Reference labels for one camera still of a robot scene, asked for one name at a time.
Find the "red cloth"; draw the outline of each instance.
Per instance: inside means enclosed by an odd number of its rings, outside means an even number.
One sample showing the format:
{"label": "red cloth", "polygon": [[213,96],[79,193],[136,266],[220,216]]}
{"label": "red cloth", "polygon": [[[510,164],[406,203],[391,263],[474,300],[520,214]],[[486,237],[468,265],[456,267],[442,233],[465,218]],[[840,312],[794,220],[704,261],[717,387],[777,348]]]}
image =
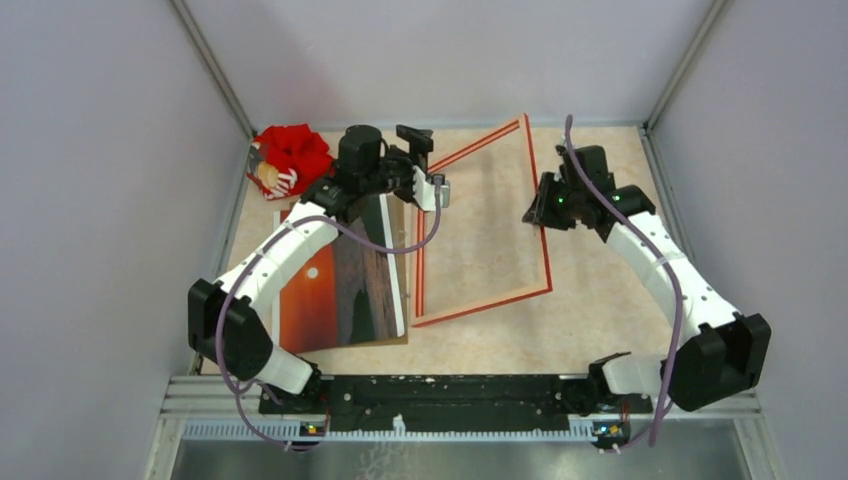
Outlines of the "red cloth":
{"label": "red cloth", "polygon": [[262,161],[276,168],[285,180],[278,188],[278,195],[274,197],[273,192],[266,188],[255,172],[248,174],[251,180],[265,194],[265,197],[273,200],[280,198],[279,190],[284,196],[299,195],[313,182],[324,176],[330,170],[333,157],[327,142],[321,135],[310,130],[309,125],[272,126],[259,134],[254,143],[259,143],[259,156]]}

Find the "sunset painting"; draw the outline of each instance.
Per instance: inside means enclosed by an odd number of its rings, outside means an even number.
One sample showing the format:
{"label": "sunset painting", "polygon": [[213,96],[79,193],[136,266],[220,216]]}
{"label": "sunset painting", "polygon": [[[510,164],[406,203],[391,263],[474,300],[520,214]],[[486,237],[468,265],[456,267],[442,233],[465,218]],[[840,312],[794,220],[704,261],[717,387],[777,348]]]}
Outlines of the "sunset painting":
{"label": "sunset painting", "polygon": [[[289,211],[277,212],[274,227]],[[371,197],[350,225],[357,235],[392,247],[384,196]],[[272,335],[292,353],[404,335],[396,259],[342,235],[295,273],[274,302]]]}

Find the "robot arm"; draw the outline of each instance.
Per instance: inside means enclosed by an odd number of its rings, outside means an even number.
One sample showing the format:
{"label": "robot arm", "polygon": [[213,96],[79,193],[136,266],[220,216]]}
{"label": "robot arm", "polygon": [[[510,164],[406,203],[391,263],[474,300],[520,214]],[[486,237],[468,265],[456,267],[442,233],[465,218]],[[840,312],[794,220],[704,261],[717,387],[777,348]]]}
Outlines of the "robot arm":
{"label": "robot arm", "polygon": [[257,379],[290,394],[314,393],[320,372],[274,345],[256,312],[265,311],[306,261],[338,237],[337,225],[358,218],[368,196],[391,192],[426,211],[436,209],[437,198],[440,206],[448,205],[444,177],[425,173],[432,132],[398,126],[397,134],[409,142],[409,152],[388,146],[374,127],[348,128],[339,142],[334,173],[304,192],[286,222],[214,284],[195,282],[188,295],[189,345],[195,351],[217,361],[215,329],[232,293],[222,338],[226,370],[239,380]]}
{"label": "robot arm", "polygon": [[[580,148],[577,159],[592,184],[659,249],[656,255],[601,205],[579,178],[564,145],[559,172],[542,175],[539,193],[523,221],[568,230],[580,221],[596,231],[639,276],[670,323],[675,295],[663,268],[668,263],[683,293],[682,328],[669,384],[669,396],[682,409],[697,410],[754,387],[759,381],[771,329],[759,314],[743,316],[698,273],[656,216],[654,205],[636,186],[616,188],[604,149]],[[666,359],[661,355],[619,353],[589,367],[597,396],[630,393],[657,396]]]}

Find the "stuffed toy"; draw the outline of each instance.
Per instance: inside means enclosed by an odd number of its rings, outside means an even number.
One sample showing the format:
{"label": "stuffed toy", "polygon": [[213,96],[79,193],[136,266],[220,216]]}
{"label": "stuffed toy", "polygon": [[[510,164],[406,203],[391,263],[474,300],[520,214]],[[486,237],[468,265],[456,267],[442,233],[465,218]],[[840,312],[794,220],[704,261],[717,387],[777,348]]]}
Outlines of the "stuffed toy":
{"label": "stuffed toy", "polygon": [[299,195],[330,171],[329,150],[306,124],[268,127],[250,144],[247,176],[266,200]]}

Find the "white wall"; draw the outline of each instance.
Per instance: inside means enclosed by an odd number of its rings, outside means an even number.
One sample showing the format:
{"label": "white wall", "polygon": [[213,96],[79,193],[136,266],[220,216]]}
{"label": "white wall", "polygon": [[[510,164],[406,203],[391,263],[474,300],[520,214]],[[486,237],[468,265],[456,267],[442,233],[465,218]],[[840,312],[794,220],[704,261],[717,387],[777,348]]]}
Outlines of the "white wall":
{"label": "white wall", "polygon": [[773,327],[790,478],[844,478],[848,2],[734,2],[658,132],[705,276]]}
{"label": "white wall", "polygon": [[0,4],[0,478],[141,475],[243,148],[164,0]]}
{"label": "white wall", "polygon": [[190,0],[258,128],[641,123],[710,0]]}

